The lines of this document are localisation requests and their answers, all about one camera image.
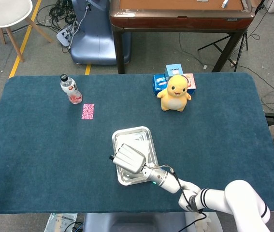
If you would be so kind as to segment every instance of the cable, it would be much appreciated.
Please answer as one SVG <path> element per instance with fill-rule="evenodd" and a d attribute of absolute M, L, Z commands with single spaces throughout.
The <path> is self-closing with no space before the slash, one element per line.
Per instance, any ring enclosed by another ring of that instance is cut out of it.
<path fill-rule="evenodd" d="M 20 27 L 20 28 L 18 28 L 18 29 L 13 30 L 12 33 L 15 34 L 15 33 L 19 32 L 19 31 L 22 31 L 22 30 L 28 28 L 29 26 L 30 26 L 30 25 L 22 26 L 22 27 Z M 5 32 L 5 33 L 3 34 L 3 36 L 4 36 L 4 37 L 7 37 L 7 36 L 8 36 L 8 33 Z"/>
<path fill-rule="evenodd" d="M 195 57 L 193 54 L 191 54 L 190 52 L 185 51 L 185 50 L 182 48 L 182 44 L 181 44 L 181 33 L 179 33 L 179 44 L 180 44 L 180 48 L 181 48 L 182 52 L 185 52 L 186 54 L 189 54 L 191 57 L 193 57 L 195 60 L 197 60 L 202 66 L 204 66 L 204 65 L 207 65 L 207 66 L 214 66 L 214 65 L 212 65 L 212 64 L 205 64 L 205 63 L 203 63 L 203 62 L 200 61 L 197 57 Z"/>
<path fill-rule="evenodd" d="M 182 192 L 182 194 L 183 194 L 183 196 L 184 196 L 184 198 L 185 198 L 185 201 L 187 202 L 187 204 L 188 204 L 189 207 L 191 208 L 191 204 L 189 203 L 189 201 L 187 200 L 187 198 L 186 198 L 186 196 L 185 196 L 185 193 L 184 193 L 184 191 L 183 191 L 183 187 L 182 187 L 182 185 L 181 185 L 181 183 L 180 183 L 180 181 L 179 181 L 179 178 L 177 177 L 177 174 L 175 173 L 175 171 L 173 171 L 173 175 L 174 175 L 174 177 L 175 177 L 177 183 L 178 183 L 179 186 L 180 186 L 180 189 L 181 189 L 181 192 Z"/>
<path fill-rule="evenodd" d="M 180 229 L 178 232 L 181 232 L 181 231 L 185 230 L 187 227 L 191 226 L 192 224 L 196 223 L 197 221 L 201 221 L 201 220 L 203 220 L 203 219 L 206 219 L 206 214 L 205 214 L 205 213 L 201 212 L 200 214 L 204 215 L 204 217 L 199 218 L 199 219 L 197 219 L 197 220 L 194 220 L 192 223 L 190 223 L 190 224 L 188 224 L 187 226 L 183 227 L 183 228 Z"/>
<path fill-rule="evenodd" d="M 50 17 L 51 25 L 50 26 L 43 25 L 41 22 L 39 22 L 38 16 L 41 10 L 51 6 L 52 8 L 50 9 L 48 14 Z M 61 30 L 61 27 L 59 26 L 58 23 L 60 20 L 63 20 L 63 19 L 65 20 L 67 24 L 73 24 L 74 21 L 76 21 L 72 0 L 57 0 L 55 4 L 50 4 L 41 8 L 37 13 L 37 18 L 36 18 L 39 25 L 43 27 L 47 27 L 55 33 L 58 33 L 58 31 Z"/>
<path fill-rule="evenodd" d="M 159 169 L 159 168 L 169 168 L 170 172 L 173 174 L 174 173 L 174 170 L 172 167 L 170 167 L 169 165 L 167 164 L 164 164 L 164 165 L 161 165 L 161 166 L 155 166 L 155 167 L 150 167 L 150 166 L 146 166 L 147 168 L 149 169 Z"/>
<path fill-rule="evenodd" d="M 73 225 L 73 224 L 75 224 L 75 225 L 83 225 L 83 223 L 80 222 L 80 221 L 76 221 L 76 222 L 70 223 L 70 224 L 66 227 L 66 229 L 64 230 L 64 232 L 66 232 L 67 229 L 68 229 L 71 225 Z"/>
<path fill-rule="evenodd" d="M 247 37 L 247 39 L 250 38 L 250 37 L 252 37 L 252 38 L 255 39 L 255 40 L 260 40 L 260 36 L 259 36 L 258 34 L 254 34 L 254 32 L 255 32 L 256 29 L 259 27 L 259 25 L 261 24 L 261 22 L 263 21 L 263 18 L 266 16 L 267 13 L 268 13 L 268 10 L 266 11 L 266 13 L 264 13 L 264 15 L 262 16 L 260 22 L 257 24 L 257 26 L 255 27 L 255 29 L 250 33 L 250 35 Z M 240 50 L 240 48 L 238 48 L 237 50 L 235 50 L 230 56 L 233 56 L 233 55 L 234 55 L 237 51 L 239 51 L 239 50 Z"/>
<path fill-rule="evenodd" d="M 82 232 L 83 230 L 79 230 L 81 228 L 81 226 L 83 226 L 83 223 L 74 231 L 74 227 L 72 228 L 72 232 Z"/>
<path fill-rule="evenodd" d="M 63 53 L 70 53 L 70 50 L 67 47 L 65 47 L 65 48 L 67 49 L 67 52 L 64 51 L 64 46 L 61 44 L 61 51 Z"/>
<path fill-rule="evenodd" d="M 191 207 L 191 205 L 190 205 L 188 199 L 187 199 L 186 196 L 185 196 L 185 193 L 184 193 L 184 191 L 183 191 L 183 187 L 182 187 L 182 185 L 181 185 L 181 183 L 180 183 L 180 181 L 179 181 L 179 178 L 177 177 L 177 174 L 175 173 L 175 171 L 174 171 L 173 168 L 171 168 L 170 170 L 171 170 L 171 173 L 174 175 L 174 177 L 175 177 L 177 183 L 178 183 L 179 186 L 180 186 L 180 189 L 181 189 L 182 194 L 183 194 L 183 196 L 184 196 L 184 198 L 185 198 L 185 201 L 187 202 L 187 204 L 189 205 L 189 207 Z M 199 219 L 197 219 L 197 220 L 194 220 L 192 223 L 190 223 L 190 224 L 188 224 L 187 226 L 183 227 L 183 228 L 180 229 L 178 232 L 181 232 L 181 231 L 185 230 L 187 227 L 191 226 L 192 224 L 194 224 L 194 223 L 197 222 L 197 221 L 201 221 L 201 220 L 203 220 L 203 219 L 206 219 L 207 216 L 206 216 L 205 213 L 203 213 L 202 211 L 199 211 L 199 213 L 202 214 L 202 215 L 204 215 L 204 217 L 199 218 Z"/>
<path fill-rule="evenodd" d="M 250 70 L 252 73 L 256 74 L 261 80 L 263 80 L 268 86 L 270 86 L 272 89 L 274 89 L 274 87 L 269 84 L 269 82 L 266 81 L 266 79 L 262 78 L 258 73 L 256 73 L 255 71 L 251 70 L 250 68 L 248 67 L 245 67 L 245 66 L 242 66 L 242 65 L 238 65 L 238 67 L 242 67 L 242 68 L 245 68 L 245 69 L 248 69 Z"/>
<path fill-rule="evenodd" d="M 85 8 L 85 13 L 84 13 L 83 18 L 82 18 L 81 21 L 79 22 L 78 29 L 77 29 L 77 30 L 74 32 L 74 34 L 72 35 L 72 38 L 71 38 L 71 41 L 70 41 L 69 47 L 68 47 L 69 49 L 70 49 L 70 46 L 71 46 L 71 44 L 72 44 L 72 41 L 73 41 L 74 36 L 75 36 L 76 33 L 79 31 L 80 26 L 81 26 L 81 23 L 82 23 L 83 19 L 85 19 L 85 16 L 87 15 L 88 10 L 89 10 L 89 5 L 87 5 L 86 8 Z"/>
<path fill-rule="evenodd" d="M 248 69 L 250 70 L 252 73 L 254 73 L 257 77 L 259 77 L 261 80 L 263 80 L 268 86 L 270 86 L 273 90 L 268 92 L 267 94 L 265 94 L 264 96 L 262 96 L 260 98 L 260 101 L 262 102 L 263 105 L 265 105 L 266 107 L 268 107 L 269 109 L 271 110 L 274 110 L 274 108 L 270 107 L 269 105 L 271 104 L 274 104 L 274 102 L 265 102 L 263 99 L 268 96 L 270 93 L 273 93 L 274 92 L 274 86 L 272 86 L 266 79 L 262 78 L 258 73 L 256 73 L 255 71 L 251 70 L 250 68 L 248 67 L 245 67 L 245 66 L 242 66 L 242 65 L 238 65 L 238 67 L 242 67 L 242 68 L 245 68 L 245 69 Z"/>

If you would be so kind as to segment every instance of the bottle label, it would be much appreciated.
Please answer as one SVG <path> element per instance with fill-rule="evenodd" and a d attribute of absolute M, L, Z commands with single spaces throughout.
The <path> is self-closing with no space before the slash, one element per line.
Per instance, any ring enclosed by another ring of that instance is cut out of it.
<path fill-rule="evenodd" d="M 72 83 L 70 86 L 67 86 L 67 87 L 62 86 L 61 88 L 67 94 L 69 100 L 72 103 L 75 103 L 75 102 L 79 103 L 82 101 L 82 94 L 79 92 L 77 84 L 75 83 L 74 80 L 72 80 Z"/>

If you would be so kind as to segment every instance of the plastic bottle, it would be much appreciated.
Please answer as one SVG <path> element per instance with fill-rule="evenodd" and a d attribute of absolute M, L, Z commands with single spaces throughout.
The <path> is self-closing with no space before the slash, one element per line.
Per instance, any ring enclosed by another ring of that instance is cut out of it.
<path fill-rule="evenodd" d="M 78 90 L 75 81 L 66 74 L 62 74 L 60 79 L 61 89 L 67 94 L 69 101 L 75 105 L 80 103 L 82 101 L 82 94 Z"/>

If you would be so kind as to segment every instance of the yellow duck plush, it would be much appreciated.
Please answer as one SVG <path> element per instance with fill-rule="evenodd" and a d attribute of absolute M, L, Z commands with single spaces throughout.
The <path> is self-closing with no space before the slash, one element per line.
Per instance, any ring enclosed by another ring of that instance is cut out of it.
<path fill-rule="evenodd" d="M 181 75 L 175 75 L 168 81 L 167 88 L 157 94 L 160 98 L 161 109 L 177 110 L 182 112 L 186 106 L 187 100 L 191 96 L 187 93 L 188 80 Z"/>

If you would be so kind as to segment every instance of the yellow floor tape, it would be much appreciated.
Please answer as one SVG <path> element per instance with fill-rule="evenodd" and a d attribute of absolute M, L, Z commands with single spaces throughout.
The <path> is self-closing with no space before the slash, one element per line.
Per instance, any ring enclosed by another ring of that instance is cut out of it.
<path fill-rule="evenodd" d="M 87 68 L 85 69 L 85 75 L 89 75 L 90 74 L 90 64 L 87 64 Z"/>
<path fill-rule="evenodd" d="M 40 6 L 41 2 L 42 2 L 42 0 L 38 0 L 38 1 L 37 1 L 37 4 L 36 4 L 35 9 L 34 9 L 34 12 L 32 13 L 32 17 L 31 17 L 31 20 L 32 20 L 32 21 L 35 21 L 35 18 L 36 18 L 36 16 L 37 16 L 38 9 L 39 9 L 39 6 Z M 29 26 L 29 27 L 27 28 L 27 30 L 26 30 L 26 33 L 25 33 L 25 36 L 24 36 L 22 45 L 21 45 L 21 47 L 20 47 L 20 52 L 21 52 L 21 53 L 23 53 L 24 48 L 25 48 L 25 45 L 26 45 L 26 43 L 27 43 L 27 40 L 29 39 L 29 34 L 30 34 L 30 32 L 31 32 L 31 28 L 32 28 L 32 27 Z M 14 65 L 13 65 L 12 70 L 11 70 L 10 75 L 9 75 L 9 79 L 15 75 L 15 72 L 16 72 L 16 69 L 17 69 L 17 67 L 18 67 L 18 65 L 19 65 L 19 62 L 20 62 L 20 58 L 19 58 L 18 56 L 16 56 Z"/>
<path fill-rule="evenodd" d="M 32 13 L 32 17 L 31 17 L 31 20 L 32 20 L 32 21 L 35 21 L 35 18 L 36 18 L 37 13 L 38 13 L 39 6 L 40 6 L 40 4 L 41 4 L 41 1 L 42 1 L 42 0 L 38 0 L 38 1 L 37 1 L 37 4 L 36 4 L 35 9 L 34 9 L 34 12 Z M 27 30 L 26 30 L 26 33 L 25 33 L 25 36 L 24 36 L 22 45 L 21 45 L 21 47 L 20 47 L 20 52 L 21 52 L 21 53 L 23 53 L 23 51 L 24 51 L 24 49 L 25 49 L 25 45 L 26 45 L 26 43 L 27 43 L 27 40 L 29 39 L 29 34 L 30 34 L 30 32 L 31 32 L 31 29 L 32 29 L 32 26 L 29 26 L 29 27 L 27 28 Z M 17 67 L 18 67 L 18 65 L 19 65 L 19 62 L 20 62 L 20 58 L 19 58 L 18 56 L 16 56 L 14 65 L 13 65 L 12 70 L 11 70 L 10 75 L 9 75 L 9 79 L 10 79 L 11 77 L 14 77 L 14 75 L 15 75 L 15 73 L 16 73 L 16 69 L 17 69 Z"/>

